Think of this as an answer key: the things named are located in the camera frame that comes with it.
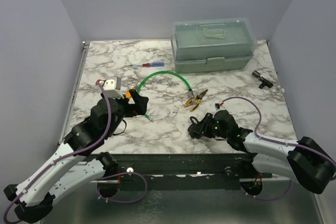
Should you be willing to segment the green cable lock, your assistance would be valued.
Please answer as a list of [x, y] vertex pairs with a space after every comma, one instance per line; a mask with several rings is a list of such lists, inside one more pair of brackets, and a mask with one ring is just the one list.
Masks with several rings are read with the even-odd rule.
[[186, 85], [186, 87], [187, 87], [187, 93], [188, 93], [188, 90], [189, 90], [189, 89], [192, 89], [191, 86], [190, 86], [190, 84], [188, 83], [188, 81], [187, 81], [185, 78], [183, 78], [181, 75], [179, 75], [178, 73], [171, 72], [171, 71], [157, 71], [157, 72], [154, 72], [154, 73], [148, 75], [146, 78], [144, 78], [144, 79], [142, 80], [142, 82], [138, 85], [138, 87], [137, 87], [137, 89], [136, 89], [136, 90], [137, 90], [137, 93], [140, 93], [141, 88], [145, 85], [145, 83], [146, 83], [149, 79], [153, 78], [154, 76], [160, 75], [160, 74], [169, 74], [169, 75], [173, 75], [173, 76], [179, 78], [179, 79]]

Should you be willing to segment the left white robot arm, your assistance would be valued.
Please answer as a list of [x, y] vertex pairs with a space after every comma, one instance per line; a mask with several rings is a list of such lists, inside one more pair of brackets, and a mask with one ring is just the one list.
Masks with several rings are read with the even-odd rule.
[[46, 217], [56, 202], [82, 184], [95, 179], [112, 179], [119, 171], [118, 163], [108, 152], [100, 153], [86, 167], [77, 167], [104, 141], [114, 135], [124, 118], [144, 115], [149, 99], [136, 90], [129, 91], [133, 103], [122, 95], [101, 100], [90, 115], [75, 125], [55, 153], [33, 175], [20, 184], [10, 184], [4, 194], [14, 206], [17, 223], [36, 223]]

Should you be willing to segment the black Kaijing padlock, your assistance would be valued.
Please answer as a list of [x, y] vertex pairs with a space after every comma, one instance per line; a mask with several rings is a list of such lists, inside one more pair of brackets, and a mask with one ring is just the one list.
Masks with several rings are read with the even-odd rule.
[[190, 117], [191, 125], [188, 127], [187, 131], [191, 138], [199, 139], [202, 136], [202, 124], [194, 116]]

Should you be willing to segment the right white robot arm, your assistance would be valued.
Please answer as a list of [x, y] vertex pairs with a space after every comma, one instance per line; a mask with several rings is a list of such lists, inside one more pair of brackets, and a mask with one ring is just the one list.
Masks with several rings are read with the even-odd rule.
[[201, 121], [191, 121], [188, 133], [192, 138], [218, 138], [237, 151], [253, 154], [253, 159], [241, 165], [246, 177], [276, 174], [293, 179], [312, 193], [321, 194], [335, 176], [335, 162], [309, 137], [294, 141], [257, 136], [254, 131], [238, 126], [226, 110], [207, 113]]

